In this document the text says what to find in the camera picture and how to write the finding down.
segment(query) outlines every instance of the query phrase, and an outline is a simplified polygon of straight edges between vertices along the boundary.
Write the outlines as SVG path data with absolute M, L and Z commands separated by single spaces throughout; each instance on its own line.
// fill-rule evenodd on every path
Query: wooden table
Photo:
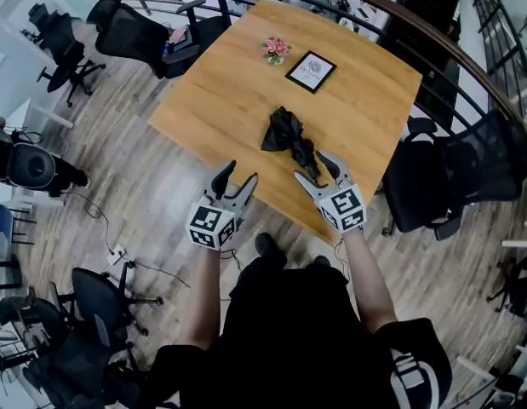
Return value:
M 262 57 L 270 36 L 293 47 L 281 66 Z M 308 50 L 337 65 L 316 94 L 284 76 Z M 300 167 L 290 152 L 260 150 L 270 114 L 280 106 L 292 111 L 318 150 L 350 166 L 369 203 L 420 81 L 418 72 L 368 39 L 304 9 L 263 0 L 207 49 L 149 123 L 212 167 L 236 159 L 237 184 L 257 171 L 257 198 L 332 243 L 336 234 L 294 178 Z M 319 166 L 319 182 L 331 183 Z

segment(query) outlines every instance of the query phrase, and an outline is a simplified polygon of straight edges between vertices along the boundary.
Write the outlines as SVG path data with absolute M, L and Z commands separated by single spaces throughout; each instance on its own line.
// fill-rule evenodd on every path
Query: railing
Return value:
M 163 4 L 160 4 L 159 7 L 157 6 L 149 7 L 148 3 L 150 4 L 167 3 L 170 5 L 182 4 L 182 1 L 173 1 L 173 0 L 124 0 L 124 1 L 140 3 L 140 6 L 134 6 L 136 9 L 156 11 L 156 12 L 162 12 L 162 13 L 170 13 L 170 14 L 175 14 L 174 10 L 165 9 L 163 7 Z M 481 107 L 480 102 L 477 103 L 466 92 L 465 89 L 460 87 L 455 80 L 450 78 L 445 73 L 443 66 L 440 66 L 439 64 L 436 64 L 435 62 L 432 62 L 427 57 L 425 57 L 420 51 L 417 51 L 411 48 L 409 45 L 401 41 L 398 41 L 394 37 L 391 37 L 391 34 L 387 32 L 385 29 L 381 29 L 377 26 L 374 26 L 368 21 L 362 20 L 361 18 L 357 17 L 355 14 L 351 14 L 345 10 L 342 10 L 336 3 L 333 4 L 333 2 L 330 0 L 289 0 L 289 1 L 291 3 L 295 1 L 298 3 L 301 2 L 301 3 L 312 5 L 313 9 L 317 9 L 318 12 L 321 12 L 324 16 L 328 16 L 332 20 L 339 20 L 340 18 L 350 20 L 352 21 L 352 23 L 354 23 L 355 26 L 361 26 L 361 27 L 368 29 L 370 32 L 373 32 L 377 36 L 377 42 L 380 42 L 383 38 L 392 40 L 394 43 L 394 46 L 403 49 L 405 54 L 409 56 L 413 56 L 415 59 L 417 59 L 418 62 L 422 63 L 426 71 L 423 74 L 424 78 L 422 80 L 421 90 L 419 92 L 419 95 L 416 98 L 415 105 L 420 110 L 422 110 L 429 118 L 436 121 L 436 123 L 439 124 L 439 126 L 444 130 L 444 132 L 448 133 L 449 135 L 452 135 L 453 133 L 455 133 L 451 129 L 450 123 L 447 123 L 438 114 L 436 114 L 433 108 L 428 107 L 428 102 L 427 102 L 428 98 L 432 101 L 433 105 L 439 104 L 442 110 L 451 114 L 451 116 L 456 118 L 465 128 L 470 127 L 470 125 L 473 124 L 475 121 L 477 121 L 478 118 L 466 119 L 464 116 L 462 116 L 462 114 L 456 110 L 455 104 L 452 101 L 445 99 L 441 94 L 439 94 L 438 89 L 434 88 L 434 81 L 436 79 L 438 79 L 438 81 L 442 85 L 446 85 L 448 89 L 452 88 L 455 92 L 455 98 L 458 95 L 460 97 L 463 97 L 466 100 L 466 102 L 473 108 L 473 110 L 479 116 L 483 116 L 485 114 L 484 108 L 486 108 L 486 106 L 488 105 L 484 105 L 484 108 Z M 504 93 L 501 91 L 501 89 L 498 86 L 496 86 L 495 82 L 492 80 L 491 77 L 493 77 L 495 80 L 495 73 L 496 73 L 495 70 L 492 73 L 486 73 L 469 55 L 467 55 L 462 49 L 460 49 L 460 47 L 458 47 L 456 43 L 451 41 L 446 35 L 440 32 L 437 28 L 425 22 L 420 16 L 410 12 L 404 6 L 398 3 L 395 3 L 391 0 L 360 0 L 360 1 L 366 2 L 370 4 L 371 6 L 373 6 L 374 8 L 384 11 L 385 13 L 389 15 L 390 20 L 399 20 L 401 23 L 403 23 L 404 26 L 409 26 L 410 28 L 414 28 L 416 29 L 417 32 L 420 32 L 424 37 L 429 38 L 430 41 L 436 47 L 443 50 L 445 57 L 448 57 L 451 62 L 455 62 L 460 68 L 463 68 L 465 71 L 471 74 L 471 76 L 473 76 L 475 81 L 477 81 L 484 88 L 486 93 L 488 93 L 488 96 L 490 99 L 490 105 L 492 107 L 500 109 L 508 119 L 518 120 L 524 114 L 526 109 L 516 108 L 512 104 L 512 102 L 509 100 L 508 96 L 505 96 Z M 213 11 L 218 14 L 221 14 L 221 16 L 224 17 L 226 22 L 231 24 L 232 22 L 231 17 L 242 16 L 242 12 L 238 12 L 238 10 L 231 9 L 229 5 L 230 2 L 234 3 L 234 9 L 238 9 L 239 4 L 246 6 L 246 7 L 249 7 L 255 4 L 253 0 L 215 0 L 215 2 L 212 2 L 212 3 L 215 3 L 215 5 L 207 4 L 207 5 L 204 5 L 202 9 L 206 9 L 208 11 Z M 494 16 L 498 14 L 498 11 L 501 11 L 503 14 L 505 14 L 505 10 L 502 7 L 500 7 L 496 11 L 494 11 Z M 197 18 L 202 19 L 204 17 L 200 14 L 197 14 Z M 507 49 L 507 51 L 501 50 L 501 53 L 499 54 L 500 58 L 496 58 L 497 60 L 495 60 L 495 65 L 494 65 L 495 69 L 499 68 L 500 64 L 503 65 L 500 60 L 504 60 L 505 62 L 506 61 L 505 58 L 507 58 L 507 54 L 513 55 L 513 52 L 510 49 Z
M 518 113 L 527 113 L 527 56 L 517 30 L 500 0 L 474 0 L 486 47 L 488 74 L 511 99 Z

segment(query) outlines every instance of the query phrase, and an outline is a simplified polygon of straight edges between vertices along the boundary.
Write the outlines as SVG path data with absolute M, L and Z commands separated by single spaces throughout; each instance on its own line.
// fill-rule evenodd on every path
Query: framed certificate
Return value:
M 286 78 L 314 94 L 336 68 L 333 62 L 309 50 L 289 70 Z

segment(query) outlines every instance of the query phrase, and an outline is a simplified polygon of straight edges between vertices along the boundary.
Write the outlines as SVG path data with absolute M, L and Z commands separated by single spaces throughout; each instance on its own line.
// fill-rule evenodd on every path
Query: wood plank floor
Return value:
M 92 33 L 86 31 L 85 35 L 91 37 Z M 184 221 L 207 168 L 146 123 L 159 94 L 171 82 L 157 80 L 137 61 L 105 57 L 91 50 L 89 55 L 95 62 L 105 62 L 107 69 L 96 73 L 92 97 L 77 93 L 72 109 L 61 102 L 56 112 L 68 117 L 75 127 L 64 130 L 50 125 L 48 147 L 67 140 L 70 148 L 64 158 L 89 172 L 91 188 L 75 191 L 105 212 L 112 248 L 117 243 L 125 245 L 130 257 L 178 273 L 189 283 L 198 250 L 186 239 Z M 104 220 L 91 218 L 83 209 L 87 203 L 78 196 L 64 199 L 64 208 L 34 210 L 37 225 L 30 237 L 36 245 L 17 250 L 26 283 L 34 285 L 41 297 L 48 295 L 50 280 L 61 291 L 68 290 L 72 268 L 98 271 L 106 263 Z M 527 334 L 526 320 L 508 312 L 496 314 L 494 305 L 485 301 L 501 283 L 495 267 L 505 256 L 500 241 L 514 234 L 527 236 L 521 232 L 526 213 L 527 195 L 516 204 L 467 208 L 461 231 L 452 239 L 438 242 L 424 229 L 388 239 L 380 235 L 387 221 L 386 200 L 376 196 L 371 202 L 365 236 L 385 274 L 399 318 L 427 316 L 433 321 L 455 373 L 451 401 L 473 387 L 472 376 L 456 364 L 457 355 L 483 368 L 504 369 L 514 345 Z M 246 223 L 234 239 L 243 266 L 255 256 L 253 239 L 261 231 L 278 239 L 290 265 L 306 265 L 321 253 L 341 268 L 331 247 L 260 201 L 250 204 Z M 232 260 L 221 265 L 222 298 L 226 299 L 238 268 Z M 161 296 L 165 301 L 160 308 L 135 308 L 150 336 L 140 337 L 132 329 L 131 337 L 135 354 L 148 366 L 160 346 L 177 338 L 189 288 L 166 274 L 144 268 L 135 271 L 135 292 Z

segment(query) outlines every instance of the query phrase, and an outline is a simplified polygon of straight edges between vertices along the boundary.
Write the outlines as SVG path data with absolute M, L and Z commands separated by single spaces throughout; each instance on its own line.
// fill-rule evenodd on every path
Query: black shoe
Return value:
M 260 256 L 282 253 L 269 233 L 260 233 L 255 237 L 255 250 Z
M 329 259 L 322 255 L 316 256 L 314 260 L 312 261 L 312 263 L 315 265 L 326 265 L 328 267 L 331 267 L 331 263 L 329 262 Z

